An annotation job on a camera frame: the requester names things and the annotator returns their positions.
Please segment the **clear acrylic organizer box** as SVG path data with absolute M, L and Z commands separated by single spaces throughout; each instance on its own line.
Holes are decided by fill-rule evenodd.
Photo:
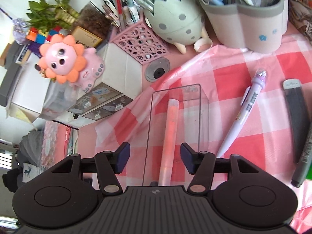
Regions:
M 194 151 L 208 145 L 209 100 L 201 85 L 155 91 L 149 114 L 143 185 L 183 185 L 192 179 L 180 156 L 180 145 Z

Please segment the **pink highlighter pen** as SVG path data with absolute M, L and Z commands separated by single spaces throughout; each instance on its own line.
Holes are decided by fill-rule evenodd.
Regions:
M 169 99 L 159 173 L 159 186 L 169 186 L 171 182 L 177 136 L 178 112 L 179 101 L 177 99 Z

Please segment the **white purple novelty pen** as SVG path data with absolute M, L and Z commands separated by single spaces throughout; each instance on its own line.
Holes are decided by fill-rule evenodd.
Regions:
M 222 157 L 238 137 L 256 103 L 258 95 L 265 88 L 267 77 L 268 73 L 265 69 L 260 68 L 256 71 L 251 80 L 251 85 L 245 90 L 241 101 L 241 109 L 229 129 L 229 132 L 225 136 L 216 154 L 217 157 Z

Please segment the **black grey marker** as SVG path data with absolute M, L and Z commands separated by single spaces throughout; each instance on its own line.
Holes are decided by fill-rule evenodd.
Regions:
M 311 125 L 297 167 L 291 179 L 291 185 L 299 188 L 308 174 L 311 165 Z

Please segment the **dark grey case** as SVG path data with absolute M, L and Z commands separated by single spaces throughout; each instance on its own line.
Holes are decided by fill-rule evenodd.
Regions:
M 310 126 L 308 108 L 299 79 L 287 79 L 282 83 L 282 87 L 285 93 L 293 135 L 294 162 L 298 163 L 304 149 Z

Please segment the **pink checkered tablecloth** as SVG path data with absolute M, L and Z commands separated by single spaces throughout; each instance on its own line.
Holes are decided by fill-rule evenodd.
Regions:
M 295 164 L 282 83 L 286 79 L 299 79 L 306 104 L 311 106 L 311 44 L 301 34 L 284 36 L 280 48 L 272 54 L 216 45 L 195 56 L 148 86 L 123 110 L 101 121 L 96 126 L 95 151 L 113 151 L 128 141 L 131 157 L 118 178 L 122 186 L 140 184 L 144 174 L 157 178 L 162 145 L 154 146 L 150 160 L 145 159 L 152 94 L 158 90 L 199 84 L 209 101 L 205 150 L 217 152 L 258 68 L 267 70 L 266 86 L 226 156 L 242 155 L 289 184 Z

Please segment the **white mini drawer unit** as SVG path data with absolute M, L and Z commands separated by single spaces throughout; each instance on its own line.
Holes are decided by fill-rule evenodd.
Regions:
M 98 54 L 105 70 L 88 93 L 41 77 L 34 67 L 39 58 L 31 54 L 22 67 L 7 115 L 30 124 L 41 118 L 80 128 L 125 108 L 142 92 L 141 65 L 113 43 Z

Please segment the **pink lion toy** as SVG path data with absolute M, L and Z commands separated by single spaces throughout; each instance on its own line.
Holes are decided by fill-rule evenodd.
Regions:
M 103 74 L 105 64 L 95 48 L 85 48 L 74 36 L 55 34 L 50 42 L 40 45 L 40 74 L 60 84 L 69 83 L 83 92 L 90 92 Z

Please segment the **white tape roll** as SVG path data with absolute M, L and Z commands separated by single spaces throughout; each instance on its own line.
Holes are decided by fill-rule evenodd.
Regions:
M 201 38 L 194 43 L 194 50 L 201 53 L 210 49 L 213 46 L 213 42 L 210 38 Z

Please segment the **pink perforated pen holder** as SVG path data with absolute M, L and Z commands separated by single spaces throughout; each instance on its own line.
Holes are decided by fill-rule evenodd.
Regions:
M 143 66 L 169 54 L 164 41 L 142 19 L 122 32 L 113 28 L 109 42 L 117 45 Z

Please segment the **green egg pen holder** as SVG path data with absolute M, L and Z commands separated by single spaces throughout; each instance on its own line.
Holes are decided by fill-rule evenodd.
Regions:
M 154 33 L 182 54 L 186 46 L 208 38 L 204 12 L 197 0 L 156 0 L 152 12 L 143 12 Z

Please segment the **grey white flower pen holder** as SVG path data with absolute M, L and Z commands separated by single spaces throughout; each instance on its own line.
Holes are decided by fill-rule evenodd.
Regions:
M 210 5 L 199 0 L 219 42 L 230 48 L 272 53 L 287 32 L 288 0 L 269 7 L 243 4 Z

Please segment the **colourful rubik cube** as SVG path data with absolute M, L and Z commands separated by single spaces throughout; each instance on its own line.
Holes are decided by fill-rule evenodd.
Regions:
M 42 32 L 34 27 L 30 27 L 26 39 L 38 44 L 44 44 L 46 41 L 50 42 L 52 36 L 59 34 L 61 29 L 60 26 L 57 26 L 48 32 Z

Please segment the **bamboo plant in pot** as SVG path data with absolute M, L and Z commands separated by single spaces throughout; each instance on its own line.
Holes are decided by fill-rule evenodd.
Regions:
M 101 40 L 107 39 L 112 25 L 93 2 L 88 2 L 79 12 L 69 2 L 70 0 L 29 1 L 29 25 L 42 32 L 55 27 L 70 31 L 81 27 Z

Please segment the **pink spine comic book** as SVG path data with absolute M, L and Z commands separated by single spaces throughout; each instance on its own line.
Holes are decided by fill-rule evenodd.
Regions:
M 311 0 L 289 0 L 289 21 L 311 43 Z

